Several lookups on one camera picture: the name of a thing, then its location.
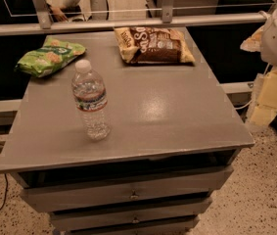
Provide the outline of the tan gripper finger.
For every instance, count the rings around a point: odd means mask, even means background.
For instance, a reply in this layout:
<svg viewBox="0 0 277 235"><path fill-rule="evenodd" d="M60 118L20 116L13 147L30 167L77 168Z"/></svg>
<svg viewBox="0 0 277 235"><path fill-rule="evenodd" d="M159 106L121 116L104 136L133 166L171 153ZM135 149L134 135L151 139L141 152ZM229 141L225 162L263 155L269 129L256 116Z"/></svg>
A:
<svg viewBox="0 0 277 235"><path fill-rule="evenodd" d="M258 28L250 37L242 42L240 49L248 52L259 52L263 27Z"/></svg>
<svg viewBox="0 0 277 235"><path fill-rule="evenodd" d="M254 81L248 122L268 126L277 116L277 67L267 74L258 74Z"/></svg>

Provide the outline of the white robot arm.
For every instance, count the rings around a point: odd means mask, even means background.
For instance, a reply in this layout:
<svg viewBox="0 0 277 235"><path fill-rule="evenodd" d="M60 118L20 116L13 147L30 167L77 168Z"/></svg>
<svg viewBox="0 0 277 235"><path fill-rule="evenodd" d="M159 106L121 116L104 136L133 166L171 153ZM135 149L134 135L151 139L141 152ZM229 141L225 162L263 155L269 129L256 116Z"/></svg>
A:
<svg viewBox="0 0 277 235"><path fill-rule="evenodd" d="M272 66L271 71L258 75L248 121L256 125L269 125L277 116L277 8L271 15L265 14L266 22L242 42L240 49L259 52L261 59Z"/></svg>

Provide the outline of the person's hand in background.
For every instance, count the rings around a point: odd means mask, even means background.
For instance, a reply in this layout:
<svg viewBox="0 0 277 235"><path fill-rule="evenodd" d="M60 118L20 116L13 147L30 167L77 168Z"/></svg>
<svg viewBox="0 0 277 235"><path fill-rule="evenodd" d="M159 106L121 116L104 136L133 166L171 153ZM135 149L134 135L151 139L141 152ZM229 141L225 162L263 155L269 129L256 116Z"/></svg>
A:
<svg viewBox="0 0 277 235"><path fill-rule="evenodd" d="M52 15L56 19L57 22L66 22L68 18L65 13L59 7L50 7Z"/></svg>

